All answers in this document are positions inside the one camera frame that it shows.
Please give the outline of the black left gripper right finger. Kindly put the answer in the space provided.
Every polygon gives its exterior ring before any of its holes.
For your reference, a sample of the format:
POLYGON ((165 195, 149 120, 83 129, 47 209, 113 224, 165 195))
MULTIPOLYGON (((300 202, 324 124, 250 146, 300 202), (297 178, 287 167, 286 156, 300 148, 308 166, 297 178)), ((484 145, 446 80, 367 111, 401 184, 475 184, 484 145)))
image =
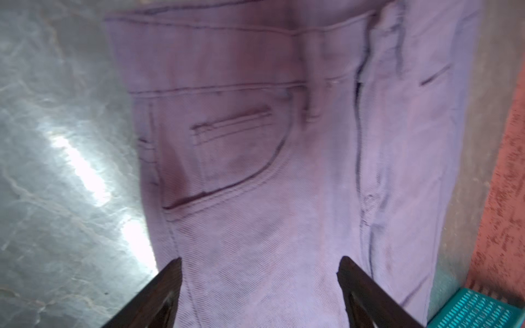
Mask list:
POLYGON ((350 257, 341 258, 337 278, 350 327, 422 328, 350 257))

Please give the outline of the teal plastic basket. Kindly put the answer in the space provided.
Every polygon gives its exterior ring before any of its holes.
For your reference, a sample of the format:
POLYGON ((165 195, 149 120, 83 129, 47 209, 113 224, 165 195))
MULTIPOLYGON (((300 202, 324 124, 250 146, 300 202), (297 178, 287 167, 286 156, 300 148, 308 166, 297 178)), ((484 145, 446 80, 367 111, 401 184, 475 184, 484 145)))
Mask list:
POLYGON ((524 310, 468 288, 458 290, 428 328, 521 328, 524 310))

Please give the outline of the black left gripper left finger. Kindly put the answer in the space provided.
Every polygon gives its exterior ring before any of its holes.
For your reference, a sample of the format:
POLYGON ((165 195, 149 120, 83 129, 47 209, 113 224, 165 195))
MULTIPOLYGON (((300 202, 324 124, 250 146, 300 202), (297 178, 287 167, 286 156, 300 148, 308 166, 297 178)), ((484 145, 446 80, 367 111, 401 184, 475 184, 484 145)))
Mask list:
POLYGON ((173 328, 183 283, 182 259, 172 260, 103 328, 173 328))

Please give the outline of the purple trousers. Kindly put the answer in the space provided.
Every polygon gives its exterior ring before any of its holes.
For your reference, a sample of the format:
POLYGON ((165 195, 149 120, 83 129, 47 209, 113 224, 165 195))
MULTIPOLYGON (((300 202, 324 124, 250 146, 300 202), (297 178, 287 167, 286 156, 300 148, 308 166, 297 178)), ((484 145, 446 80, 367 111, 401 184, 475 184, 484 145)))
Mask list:
POLYGON ((348 327, 356 262, 427 322, 480 1, 187 1, 105 20, 177 327, 348 327))

